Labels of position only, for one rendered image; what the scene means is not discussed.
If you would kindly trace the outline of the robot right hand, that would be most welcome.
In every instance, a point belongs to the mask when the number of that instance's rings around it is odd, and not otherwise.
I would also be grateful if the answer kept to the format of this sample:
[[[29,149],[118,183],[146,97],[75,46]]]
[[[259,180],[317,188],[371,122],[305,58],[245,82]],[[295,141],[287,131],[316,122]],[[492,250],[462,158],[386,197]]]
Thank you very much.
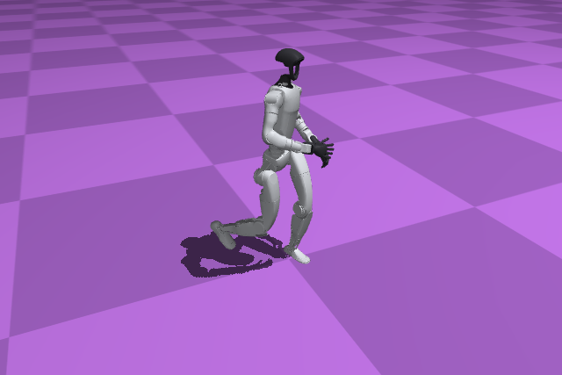
[[[330,159],[331,157],[327,156],[327,155],[332,155],[333,153],[327,152],[327,150],[333,151],[334,150],[333,148],[328,148],[328,147],[333,147],[334,144],[333,143],[325,144],[324,142],[328,141],[328,140],[329,140],[329,138],[326,138],[325,140],[323,140],[321,142],[316,142],[315,144],[313,144],[312,142],[303,142],[304,144],[312,145],[312,147],[311,147],[311,153],[302,153],[302,154],[306,154],[306,155],[315,154],[319,157],[325,157],[325,158]],[[325,154],[327,154],[327,155],[325,155]]]

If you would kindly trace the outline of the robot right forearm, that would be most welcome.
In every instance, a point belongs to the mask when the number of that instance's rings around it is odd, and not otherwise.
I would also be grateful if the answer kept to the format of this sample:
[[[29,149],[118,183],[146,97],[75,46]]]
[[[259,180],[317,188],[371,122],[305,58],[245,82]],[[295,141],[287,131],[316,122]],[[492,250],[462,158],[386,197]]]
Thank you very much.
[[[284,149],[295,153],[311,153],[312,145],[288,139],[285,136],[280,135],[279,133],[276,133],[274,131],[268,132],[267,140],[269,143],[276,146],[279,150]]]

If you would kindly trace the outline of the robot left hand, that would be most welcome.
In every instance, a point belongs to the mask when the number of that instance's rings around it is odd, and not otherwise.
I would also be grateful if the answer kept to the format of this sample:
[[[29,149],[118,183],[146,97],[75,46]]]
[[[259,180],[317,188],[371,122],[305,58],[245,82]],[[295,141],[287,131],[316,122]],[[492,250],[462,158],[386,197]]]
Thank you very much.
[[[320,141],[317,140],[317,138],[316,138],[314,135],[311,135],[311,136],[310,136],[310,140],[313,142],[313,144],[315,144],[316,142],[320,142]],[[325,155],[327,155],[327,154],[325,154]],[[329,156],[329,155],[327,155],[327,156]],[[326,167],[326,166],[328,165],[329,159],[328,159],[328,158],[325,158],[325,157],[321,157],[321,160],[322,160],[322,162],[323,162],[323,164],[322,164],[321,167],[322,167],[322,168]]]

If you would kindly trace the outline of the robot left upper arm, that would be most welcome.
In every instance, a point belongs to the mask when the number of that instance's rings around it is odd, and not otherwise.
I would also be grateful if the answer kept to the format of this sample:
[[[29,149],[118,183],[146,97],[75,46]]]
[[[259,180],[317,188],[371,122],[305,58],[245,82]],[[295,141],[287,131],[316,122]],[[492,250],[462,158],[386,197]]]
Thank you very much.
[[[299,87],[299,86],[298,86],[298,87]],[[301,92],[302,92],[302,88],[300,88],[300,87],[299,87],[299,92],[300,92],[300,95],[301,95]],[[298,116],[297,116],[297,119],[298,119],[298,118],[299,118],[299,112],[298,112]]]

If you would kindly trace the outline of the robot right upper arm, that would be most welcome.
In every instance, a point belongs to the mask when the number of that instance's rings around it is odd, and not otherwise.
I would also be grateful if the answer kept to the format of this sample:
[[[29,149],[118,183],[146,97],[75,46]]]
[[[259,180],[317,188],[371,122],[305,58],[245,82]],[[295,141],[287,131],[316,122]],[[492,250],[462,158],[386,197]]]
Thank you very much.
[[[282,106],[283,97],[282,91],[273,90],[265,95],[264,98],[264,119],[263,119],[263,132],[262,138],[265,144],[272,145],[267,140],[267,134],[274,131],[273,127],[277,123],[278,110]],[[274,131],[276,132],[276,131]]]

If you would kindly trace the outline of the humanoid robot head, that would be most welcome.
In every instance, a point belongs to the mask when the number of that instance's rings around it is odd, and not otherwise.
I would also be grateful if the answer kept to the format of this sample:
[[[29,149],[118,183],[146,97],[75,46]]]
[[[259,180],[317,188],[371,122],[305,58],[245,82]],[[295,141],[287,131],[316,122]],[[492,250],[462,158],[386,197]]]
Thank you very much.
[[[289,67],[290,75],[284,74],[280,76],[280,79],[274,84],[278,86],[279,83],[288,83],[286,88],[292,89],[291,80],[295,81],[299,75],[299,65],[305,59],[305,57],[297,50],[292,48],[284,48],[280,50],[276,57],[276,61],[282,62],[286,67]],[[293,67],[295,66],[295,73],[293,74]],[[281,86],[279,84],[279,86]]]

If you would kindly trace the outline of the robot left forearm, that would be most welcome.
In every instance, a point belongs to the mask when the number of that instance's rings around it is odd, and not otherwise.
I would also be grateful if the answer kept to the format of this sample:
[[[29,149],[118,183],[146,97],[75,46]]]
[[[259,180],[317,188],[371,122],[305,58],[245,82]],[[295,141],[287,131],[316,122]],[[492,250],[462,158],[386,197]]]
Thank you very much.
[[[312,142],[310,140],[310,136],[314,135],[312,134],[312,132],[310,131],[310,129],[306,126],[306,124],[304,123],[305,121],[302,119],[302,117],[299,115],[299,118],[296,120],[295,123],[295,127],[299,134],[301,135],[301,137],[306,141],[306,142]],[[315,135],[314,135],[315,136]],[[316,137],[316,136],[315,136]],[[317,137],[316,137],[317,138]],[[318,140],[318,139],[317,139]]]

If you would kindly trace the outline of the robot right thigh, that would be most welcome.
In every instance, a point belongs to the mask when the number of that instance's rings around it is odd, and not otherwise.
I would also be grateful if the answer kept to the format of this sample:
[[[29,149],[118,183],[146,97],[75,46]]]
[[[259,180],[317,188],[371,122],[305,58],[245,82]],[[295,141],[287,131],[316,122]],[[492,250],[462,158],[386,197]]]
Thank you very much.
[[[260,205],[262,216],[255,219],[263,222],[265,233],[273,226],[280,202],[280,190],[277,173],[273,171],[271,163],[265,162],[263,166],[254,173],[254,180],[257,184],[263,186],[261,189]]]

